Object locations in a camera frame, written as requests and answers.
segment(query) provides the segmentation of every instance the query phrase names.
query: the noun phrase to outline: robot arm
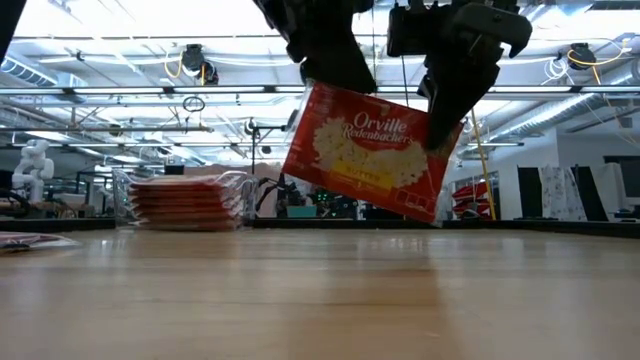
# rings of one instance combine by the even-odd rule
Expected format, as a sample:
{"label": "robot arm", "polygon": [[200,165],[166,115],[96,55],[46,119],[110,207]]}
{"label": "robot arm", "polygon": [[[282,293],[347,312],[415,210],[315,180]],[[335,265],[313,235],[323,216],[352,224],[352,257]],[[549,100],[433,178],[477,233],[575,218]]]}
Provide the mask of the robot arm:
{"label": "robot arm", "polygon": [[[21,150],[22,159],[13,172],[12,182],[14,189],[22,189],[26,183],[31,187],[29,200],[33,203],[42,201],[44,191],[43,180],[53,178],[53,160],[47,159],[45,152],[49,148],[46,140],[29,140],[27,146]],[[30,174],[23,174],[28,168],[33,167]]]}
{"label": "robot arm", "polygon": [[[301,63],[303,80],[313,78],[368,94],[376,89],[351,31],[353,15],[373,8],[373,0],[254,0],[267,23],[288,42],[287,52]],[[429,99],[427,144],[440,147],[473,106],[495,84],[502,56],[528,44],[532,27],[518,15],[517,0],[453,0],[449,5],[409,0],[389,14],[387,54],[425,55],[418,95]]]}

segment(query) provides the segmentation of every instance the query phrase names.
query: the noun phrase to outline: plastic wrapped package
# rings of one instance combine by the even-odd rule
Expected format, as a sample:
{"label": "plastic wrapped package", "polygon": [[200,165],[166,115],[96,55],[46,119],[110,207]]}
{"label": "plastic wrapped package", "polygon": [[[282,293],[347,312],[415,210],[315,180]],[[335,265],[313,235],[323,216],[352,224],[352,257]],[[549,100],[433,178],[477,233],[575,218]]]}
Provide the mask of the plastic wrapped package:
{"label": "plastic wrapped package", "polygon": [[428,151],[429,114],[310,83],[293,122],[284,173],[434,223],[437,198],[462,126]]}
{"label": "plastic wrapped package", "polygon": [[237,230],[255,216],[256,178],[229,171],[138,179],[114,170],[116,224],[154,230]]}
{"label": "plastic wrapped package", "polygon": [[58,235],[0,231],[0,250],[4,251],[79,245],[77,241]]}

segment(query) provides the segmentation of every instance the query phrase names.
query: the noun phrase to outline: curtain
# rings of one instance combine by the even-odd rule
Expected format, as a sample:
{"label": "curtain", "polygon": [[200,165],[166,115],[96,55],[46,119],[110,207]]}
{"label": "curtain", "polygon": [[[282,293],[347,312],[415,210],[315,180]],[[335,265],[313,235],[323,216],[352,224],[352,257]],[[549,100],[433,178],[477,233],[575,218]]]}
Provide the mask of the curtain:
{"label": "curtain", "polygon": [[453,183],[442,186],[436,203],[436,223],[451,220],[453,214]]}
{"label": "curtain", "polygon": [[539,169],[542,184],[542,216],[561,221],[586,221],[580,192],[571,169],[547,166]]}

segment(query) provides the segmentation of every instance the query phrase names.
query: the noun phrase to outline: popcorn box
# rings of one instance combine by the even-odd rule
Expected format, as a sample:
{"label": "popcorn box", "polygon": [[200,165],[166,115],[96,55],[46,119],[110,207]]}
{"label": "popcorn box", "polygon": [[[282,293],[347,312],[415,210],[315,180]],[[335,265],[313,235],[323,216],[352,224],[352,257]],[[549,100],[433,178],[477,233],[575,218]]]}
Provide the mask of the popcorn box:
{"label": "popcorn box", "polygon": [[461,126],[425,151],[429,114],[315,83],[307,89],[283,172],[375,206],[433,222]]}

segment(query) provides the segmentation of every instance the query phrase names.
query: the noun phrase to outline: stack of red packages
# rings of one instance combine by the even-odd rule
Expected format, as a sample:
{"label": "stack of red packages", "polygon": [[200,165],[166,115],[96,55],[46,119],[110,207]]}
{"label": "stack of red packages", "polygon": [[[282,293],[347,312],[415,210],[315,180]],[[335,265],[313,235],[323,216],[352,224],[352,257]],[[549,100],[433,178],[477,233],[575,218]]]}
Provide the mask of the stack of red packages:
{"label": "stack of red packages", "polygon": [[245,173],[163,176],[129,184],[138,224],[155,230],[227,231],[253,210],[253,181]]}
{"label": "stack of red packages", "polygon": [[467,209],[472,209],[483,218],[491,219],[486,182],[462,187],[452,197],[456,202],[453,212],[458,218],[461,218]]}

